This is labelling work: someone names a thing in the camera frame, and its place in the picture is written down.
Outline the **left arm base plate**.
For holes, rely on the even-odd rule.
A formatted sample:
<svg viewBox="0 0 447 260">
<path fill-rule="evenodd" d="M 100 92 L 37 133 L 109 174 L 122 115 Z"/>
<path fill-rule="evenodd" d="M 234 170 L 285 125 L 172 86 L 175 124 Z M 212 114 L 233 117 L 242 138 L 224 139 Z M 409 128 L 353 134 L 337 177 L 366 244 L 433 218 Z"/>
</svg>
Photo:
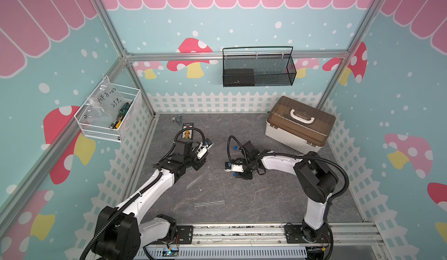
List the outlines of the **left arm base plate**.
<svg viewBox="0 0 447 260">
<path fill-rule="evenodd" d="M 163 239 L 153 241 L 152 244 L 163 244 L 176 246 L 180 244 L 192 244 L 193 226 L 176 226 L 175 229 L 169 229 L 168 235 Z"/>
</svg>

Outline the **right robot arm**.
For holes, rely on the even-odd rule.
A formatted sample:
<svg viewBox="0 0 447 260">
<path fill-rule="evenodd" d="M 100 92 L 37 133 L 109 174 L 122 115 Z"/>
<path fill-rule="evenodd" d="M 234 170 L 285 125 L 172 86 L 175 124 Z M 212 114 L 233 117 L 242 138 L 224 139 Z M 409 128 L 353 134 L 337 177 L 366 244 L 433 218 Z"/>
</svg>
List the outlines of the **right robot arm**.
<svg viewBox="0 0 447 260">
<path fill-rule="evenodd" d="M 322 236 L 332 241 L 328 224 L 328 212 L 332 201 L 349 188 L 349 176 L 337 163 L 310 151 L 304 155 L 285 154 L 272 150 L 260 152 L 248 141 L 242 145 L 236 137 L 227 141 L 227 172 L 237 173 L 245 180 L 253 178 L 253 172 L 266 174 L 267 170 L 295 175 L 307 196 L 305 217 L 298 235 L 308 243 L 315 243 Z"/>
</svg>

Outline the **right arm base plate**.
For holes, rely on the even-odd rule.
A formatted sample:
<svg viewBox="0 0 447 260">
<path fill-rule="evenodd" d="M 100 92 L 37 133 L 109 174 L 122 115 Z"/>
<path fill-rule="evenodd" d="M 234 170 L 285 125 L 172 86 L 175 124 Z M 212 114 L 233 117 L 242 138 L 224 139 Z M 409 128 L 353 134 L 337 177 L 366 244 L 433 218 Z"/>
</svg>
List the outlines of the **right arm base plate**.
<svg viewBox="0 0 447 260">
<path fill-rule="evenodd" d="M 306 224 L 287 223 L 284 231 L 288 244 L 329 244 L 333 240 L 327 223 L 317 230 Z"/>
</svg>

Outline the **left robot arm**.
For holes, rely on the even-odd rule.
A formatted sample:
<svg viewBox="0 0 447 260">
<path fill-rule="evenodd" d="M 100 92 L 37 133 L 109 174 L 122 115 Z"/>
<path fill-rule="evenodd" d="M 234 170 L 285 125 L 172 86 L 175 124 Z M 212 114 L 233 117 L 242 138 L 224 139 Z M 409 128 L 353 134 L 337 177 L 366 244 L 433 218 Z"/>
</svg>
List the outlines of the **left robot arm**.
<svg viewBox="0 0 447 260">
<path fill-rule="evenodd" d="M 201 141 L 194 146 L 187 131 L 198 132 Z M 199 170 L 205 163 L 213 143 L 196 127 L 183 128 L 173 139 L 170 150 L 154 164 L 152 176 L 129 198 L 115 207 L 106 206 L 98 215 L 94 236 L 80 255 L 85 260 L 89 253 L 101 260 L 132 260 L 138 251 L 154 241 L 171 244 L 178 237 L 176 220 L 158 215 L 144 223 L 142 219 L 159 199 L 187 171 Z"/>
</svg>

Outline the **clear test tube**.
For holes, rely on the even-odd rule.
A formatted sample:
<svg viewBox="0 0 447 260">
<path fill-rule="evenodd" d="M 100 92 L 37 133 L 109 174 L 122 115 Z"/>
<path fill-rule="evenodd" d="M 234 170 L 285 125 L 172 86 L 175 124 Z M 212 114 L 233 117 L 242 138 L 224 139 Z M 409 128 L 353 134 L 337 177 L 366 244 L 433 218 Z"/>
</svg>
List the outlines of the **clear test tube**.
<svg viewBox="0 0 447 260">
<path fill-rule="evenodd" d="M 210 205 L 219 205 L 219 204 L 224 204 L 225 200 L 216 200 L 216 201 L 206 201 L 206 202 L 200 202 L 200 203 L 195 203 L 194 207 L 202 207 L 202 206 L 210 206 Z"/>
<path fill-rule="evenodd" d="M 207 173 L 209 172 L 209 170 L 205 170 L 204 172 L 202 172 L 201 174 L 199 174 L 195 179 L 193 179 L 187 186 L 186 189 L 190 189 L 194 184 L 196 184 L 202 177 L 204 177 Z"/>
</svg>

